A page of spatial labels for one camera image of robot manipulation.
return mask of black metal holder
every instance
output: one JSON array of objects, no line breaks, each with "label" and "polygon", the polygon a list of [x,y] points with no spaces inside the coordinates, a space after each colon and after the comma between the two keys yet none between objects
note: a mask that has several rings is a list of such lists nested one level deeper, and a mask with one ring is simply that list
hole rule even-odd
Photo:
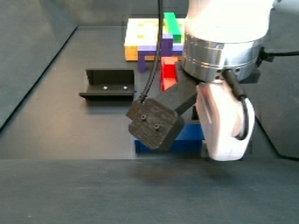
[{"label": "black metal holder", "polygon": [[87,100],[133,100],[135,71],[132,69],[89,69]]}]

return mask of cable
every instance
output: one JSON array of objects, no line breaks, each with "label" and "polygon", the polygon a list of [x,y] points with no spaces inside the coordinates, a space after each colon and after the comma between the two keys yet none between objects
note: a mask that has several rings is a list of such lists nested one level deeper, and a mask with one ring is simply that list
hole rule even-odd
[{"label": "cable", "polygon": [[160,59],[160,51],[161,51],[161,42],[163,42],[163,28],[164,28],[164,1],[157,0],[157,14],[159,14],[159,30],[157,30],[157,41],[156,41],[156,51],[155,51],[155,58],[153,58],[153,66],[152,71],[149,73],[149,77],[144,86],[144,91],[139,95],[137,100],[143,103],[152,86],[155,80],[155,72],[157,68],[157,62]]},{"label": "cable", "polygon": [[247,106],[247,95],[245,92],[243,91],[243,88],[239,85],[239,80],[236,75],[233,74],[232,70],[227,69],[223,71],[221,76],[225,80],[225,82],[228,83],[228,86],[231,88],[231,92],[233,94],[233,96],[236,97],[236,99],[240,101],[241,103],[241,107],[243,107],[243,115],[244,115],[244,122],[243,122],[243,131],[241,133],[236,136],[237,140],[244,140],[248,136],[248,106]]},{"label": "cable", "polygon": [[244,129],[243,129],[243,133],[241,135],[239,134],[236,136],[236,139],[237,140],[244,140],[248,136],[248,105],[247,105],[247,102],[245,102],[245,97],[241,96],[240,97],[240,102],[241,102],[241,107],[243,107],[243,115],[244,115]]},{"label": "cable", "polygon": [[299,56],[299,52],[268,52],[267,53],[268,56]]}]

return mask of bolt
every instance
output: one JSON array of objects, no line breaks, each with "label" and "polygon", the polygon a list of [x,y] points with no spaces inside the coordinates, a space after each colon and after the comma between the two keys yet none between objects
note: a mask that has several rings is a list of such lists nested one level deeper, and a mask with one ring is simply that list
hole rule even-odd
[{"label": "bolt", "polygon": [[145,120],[145,115],[141,115],[141,120],[143,120],[143,121]]},{"label": "bolt", "polygon": [[155,126],[153,126],[155,130],[159,130],[160,129],[160,124],[157,123]]}]

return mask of gray wall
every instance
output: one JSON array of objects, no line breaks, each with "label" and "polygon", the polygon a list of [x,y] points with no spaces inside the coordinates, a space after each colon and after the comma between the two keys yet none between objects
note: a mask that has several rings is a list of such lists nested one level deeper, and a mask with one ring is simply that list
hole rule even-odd
[{"label": "gray wall", "polygon": [[[52,0],[71,15],[79,25],[123,25],[132,15],[156,15],[153,0]],[[184,15],[187,0],[163,1],[165,11]]]},{"label": "gray wall", "polygon": [[51,0],[0,0],[0,128],[76,24]]}]

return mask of gray table surface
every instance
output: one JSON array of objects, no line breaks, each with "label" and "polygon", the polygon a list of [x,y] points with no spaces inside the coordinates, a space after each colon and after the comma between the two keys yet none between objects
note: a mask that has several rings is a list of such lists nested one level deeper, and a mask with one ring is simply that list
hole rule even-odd
[{"label": "gray table surface", "polygon": [[121,27],[77,29],[0,133],[0,223],[298,223],[299,164],[258,125],[243,161],[137,156],[128,106],[79,97],[87,68],[133,68],[140,91],[123,39]]}]

